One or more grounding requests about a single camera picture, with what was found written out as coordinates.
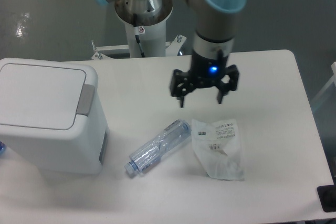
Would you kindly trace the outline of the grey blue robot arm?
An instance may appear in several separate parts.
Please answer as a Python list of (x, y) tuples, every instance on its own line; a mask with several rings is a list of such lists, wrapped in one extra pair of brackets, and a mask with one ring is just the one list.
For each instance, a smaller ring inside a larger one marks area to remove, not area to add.
[[(96, 0), (109, 4), (118, 0)], [(182, 0), (197, 17), (190, 69), (175, 69), (170, 83), (171, 96), (184, 102), (187, 94), (196, 89), (216, 87), (217, 101), (235, 91), (239, 72), (228, 66), (241, 11), (247, 0)]]

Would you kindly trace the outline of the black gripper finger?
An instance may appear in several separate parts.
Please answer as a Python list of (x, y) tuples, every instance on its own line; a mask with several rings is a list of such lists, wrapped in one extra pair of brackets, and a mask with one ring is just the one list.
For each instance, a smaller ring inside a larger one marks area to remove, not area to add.
[(179, 69), (173, 70), (170, 83), (170, 94), (172, 97), (176, 97), (181, 108), (184, 106), (185, 96), (195, 89), (196, 87), (189, 72), (183, 72)]
[[(222, 79), (228, 76), (227, 82), (223, 82)], [(222, 103), (223, 97), (228, 95), (230, 91), (236, 91), (239, 80), (239, 71), (236, 65), (230, 65), (224, 69), (224, 72), (220, 74), (219, 79), (215, 83), (215, 87), (218, 89), (217, 102)]]

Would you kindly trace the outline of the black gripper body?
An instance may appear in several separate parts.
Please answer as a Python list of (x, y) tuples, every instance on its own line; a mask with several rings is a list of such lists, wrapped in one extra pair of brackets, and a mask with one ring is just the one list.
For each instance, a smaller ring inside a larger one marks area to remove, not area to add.
[(221, 73), (226, 68), (228, 56), (224, 55), (222, 49), (215, 50), (215, 58), (210, 59), (192, 51), (190, 76), (196, 88), (210, 88), (215, 86)]

